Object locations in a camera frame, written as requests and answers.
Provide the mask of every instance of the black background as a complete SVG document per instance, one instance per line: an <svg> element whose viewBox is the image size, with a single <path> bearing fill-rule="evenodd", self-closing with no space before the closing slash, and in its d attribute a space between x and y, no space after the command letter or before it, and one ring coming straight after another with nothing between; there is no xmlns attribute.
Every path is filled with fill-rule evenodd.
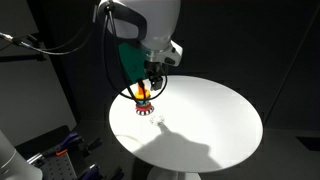
<svg viewBox="0 0 320 180"><path fill-rule="evenodd" d="M266 127L319 131L319 2L182 0L173 40L184 54L181 65L170 67L169 74L220 82L246 97L264 121L295 62ZM28 3L46 45L55 46L82 27L93 1ZM102 27L96 23L85 48L52 59L70 105L83 121L103 121L104 109L116 95L105 77L101 36ZM110 37L107 41L110 72L117 86L124 87Z"/></svg>

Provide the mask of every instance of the dark wall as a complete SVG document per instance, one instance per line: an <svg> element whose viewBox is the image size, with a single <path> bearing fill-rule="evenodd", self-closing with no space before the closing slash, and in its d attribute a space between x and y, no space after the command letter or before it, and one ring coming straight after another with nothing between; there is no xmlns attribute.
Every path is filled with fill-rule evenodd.
<svg viewBox="0 0 320 180"><path fill-rule="evenodd" d="M38 32L25 0L1 0L0 19L2 33L22 37ZM74 128L75 119L49 58L37 61L35 51L14 45L3 49L7 44L0 39L0 130L18 145L62 125Z"/></svg>
<svg viewBox="0 0 320 180"><path fill-rule="evenodd" d="M184 55L181 65L170 68L169 72L221 82L247 97L262 119L265 119L308 30L318 3L319 0L183 0L173 39L183 46ZM90 2L47 0L40 4L45 9L48 20L45 23L50 27L50 32L43 33L52 36L52 40L59 44L72 37L81 27L84 12L89 9ZM100 57L101 33L101 25L96 25L91 41L83 50L61 58L83 120L103 120L104 106L108 108L112 96L116 94L105 78ZM106 52L108 60L112 61L113 50L110 43L108 44ZM304 57L307 54L300 53L299 56ZM116 66L110 67L116 80ZM297 68L294 68L288 81L295 81L298 77L308 79L307 74L303 74L304 78L300 75L293 76L296 71ZM289 82L285 88L296 91L288 85ZM287 98L292 98L286 98L283 93L287 94L285 90L282 92L281 101L287 102ZM292 124L293 121L299 121L292 120L297 118L294 116L297 110L291 112L292 117L281 118L281 113L288 114L290 108L282 109L279 102L270 116L268 127L320 130L320 123L313 122L307 116L304 120L305 126ZM301 101L295 109L304 109L303 112L306 112L307 107L303 105L305 103L308 102Z"/></svg>
<svg viewBox="0 0 320 180"><path fill-rule="evenodd" d="M320 129L320 14L314 22L267 127Z"/></svg>

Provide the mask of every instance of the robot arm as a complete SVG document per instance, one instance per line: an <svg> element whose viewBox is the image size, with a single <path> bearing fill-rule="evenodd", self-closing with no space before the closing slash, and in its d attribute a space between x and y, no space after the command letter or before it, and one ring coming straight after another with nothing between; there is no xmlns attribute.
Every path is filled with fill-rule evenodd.
<svg viewBox="0 0 320 180"><path fill-rule="evenodd" d="M118 38L139 40L144 69L152 90L161 88L159 66L178 66L183 49L171 40L180 11L180 0L114 0L114 18ZM109 0L102 0L98 19L103 22Z"/></svg>

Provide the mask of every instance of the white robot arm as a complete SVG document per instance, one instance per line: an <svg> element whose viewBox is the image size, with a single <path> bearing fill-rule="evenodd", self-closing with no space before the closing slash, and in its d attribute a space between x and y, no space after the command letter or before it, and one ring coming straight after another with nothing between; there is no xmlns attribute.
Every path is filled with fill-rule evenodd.
<svg viewBox="0 0 320 180"><path fill-rule="evenodd" d="M100 2L97 12L100 21L104 21L109 4L108 0ZM154 67L159 64L179 65L183 50L171 40L171 35L178 20L180 0L114 0L113 4L118 37L139 40L147 71L157 76L159 72ZM0 179L42 179L41 170L29 165L1 130Z"/></svg>
<svg viewBox="0 0 320 180"><path fill-rule="evenodd" d="M98 19L102 24L110 6L117 37L139 40L144 69L154 85L152 90L160 89L159 66L178 66L182 57L183 49L171 40L178 21L180 0L102 0L98 8Z"/></svg>

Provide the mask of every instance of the black cable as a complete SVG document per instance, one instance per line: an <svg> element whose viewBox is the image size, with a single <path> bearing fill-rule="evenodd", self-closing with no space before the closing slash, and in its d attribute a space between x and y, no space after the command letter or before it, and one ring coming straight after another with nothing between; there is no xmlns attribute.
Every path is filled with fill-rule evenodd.
<svg viewBox="0 0 320 180"><path fill-rule="evenodd" d="M129 86L129 83L128 83L128 80L127 80L127 77L126 77L126 74L125 74L125 70L123 68L123 65L121 63L121 59L120 59L120 52L119 52L119 49L118 49L118 41L117 41L117 31L116 31L116 27L115 27L115 24L114 24L114 19L113 19L113 14L112 14L112 11L109 10L108 11L108 14L109 14L109 18L110 18L110 24L111 24L111 29L112 29L112 34L113 34L113 44L114 44L114 48L116 50L116 59L118 61L118 64L120 66L120 69L121 69L121 75L122 75L122 79L125 83L125 86L127 88L127 90L129 91L129 94L131 95L131 97L134 99L134 101L138 104L138 101L137 99L134 97L134 94Z"/></svg>
<svg viewBox="0 0 320 180"><path fill-rule="evenodd" d="M57 56L67 55L67 54L71 54L71 53L74 53L74 52L82 49L87 44L89 39L91 38L91 34L92 34L92 31L87 35L86 39L82 42L82 44L79 47L77 47L77 48L75 48L75 49L73 49L71 51L67 51L67 52L48 52L48 51L44 51L44 50L39 49L39 48L35 48L33 46L30 46L30 45L29 45L28 48L32 49L32 50L35 50L35 51L38 51L38 52L43 53L43 54L57 55Z"/></svg>
<svg viewBox="0 0 320 180"><path fill-rule="evenodd" d="M7 49L7 48L10 47L11 45L12 45L12 43L9 43L9 44L3 46L2 48L0 48L0 51L3 51L3 50L5 50L5 49Z"/></svg>
<svg viewBox="0 0 320 180"><path fill-rule="evenodd" d="M143 92L143 104L146 104L146 90L144 89L143 81L139 80L138 85L140 86L140 88L142 89L142 92Z"/></svg>
<svg viewBox="0 0 320 180"><path fill-rule="evenodd" d="M111 80L111 78L110 78L110 74L109 74L109 71L108 71L108 66L107 66L107 64L106 64L105 55L104 55L104 47L105 47L105 33L106 33L106 29L107 29L106 26L107 26L107 22L108 22L108 19L109 19L109 18L110 18L110 22L111 22L112 31L113 31L112 33L113 33L115 50L116 50L116 57L117 57L119 66L120 66L120 68L121 68L121 70L122 70L122 77L123 77L123 79L124 79L124 81L125 81L125 83L126 83L126 88L127 88L127 90L129 91L129 93L130 93L130 91L131 91L131 93L130 93L131 97L123 94L121 91L119 91L119 90L115 87L115 85L113 84L113 82L112 82L112 80ZM125 97L125 98L127 98L127 99L134 100L134 101L138 104L137 99L134 97L133 92L132 92L131 88L130 88L129 85L128 85L127 78L126 78L126 75L125 75L125 72L124 72L124 69L123 69L121 60L120 60L120 55L119 55L119 50L118 50L118 42L117 42L117 39L116 39L116 38L117 38L117 35L116 35L115 26L114 26L113 16L112 16L112 12L109 10L109 16L106 16L106 17L105 17L105 21L104 21L104 26L103 26L103 45L102 45L102 47L103 47L103 48L102 48L102 51L103 51L103 52L102 52L102 55L103 55L103 60L104 60L104 65L105 65L105 70L106 70L106 76L107 76L107 79L108 79L108 81L110 82L112 88L113 88L117 93L119 93L121 96L123 96L123 97ZM157 97L159 97L159 96L162 94L162 92L165 90L165 88L166 88L166 86L167 86L167 82L168 82L168 78L167 78L167 75L166 75L166 74L165 74L165 79L166 79L165 85L164 85L164 87L162 88L162 90L161 90L155 97L152 97L152 98L144 98L144 101L150 101L150 100L156 99Z"/></svg>
<svg viewBox="0 0 320 180"><path fill-rule="evenodd" d="M116 86L113 84L111 78L110 78L110 74L109 74L109 71L108 71L108 65L107 65L107 61L106 61L106 57L105 57L105 47L106 47L106 40L105 40L105 35L106 35L106 30L107 30L107 24L108 24L108 20L109 20L109 16L106 16L105 17L105 20L104 20L104 24L103 24L103 31L102 31L102 46L101 46L101 55L102 55L102 60L103 60L103 63L104 63L104 67L105 67L105 70L106 70L106 76L107 76L107 79L111 85L111 87L113 88L113 90L115 90L117 93L119 93L121 96L125 97L125 98L128 98L128 99L131 99L130 96L127 96L125 94L123 94L121 91L119 91Z"/></svg>
<svg viewBox="0 0 320 180"><path fill-rule="evenodd" d="M93 7L93 17L95 16L94 15L95 9L96 9L96 6ZM82 31L85 29L85 27L88 26L89 22L91 22L90 17L91 17L91 10L88 13L88 19L89 20L87 20L84 23L84 25L80 28L80 30L71 39L69 39L67 42L63 43L62 45L60 45L58 47L54 47L54 48L39 48L39 49L42 50L42 51L53 51L53 50L57 50L57 49L60 49L62 47L65 47L68 44L74 42L74 40L82 33Z"/></svg>

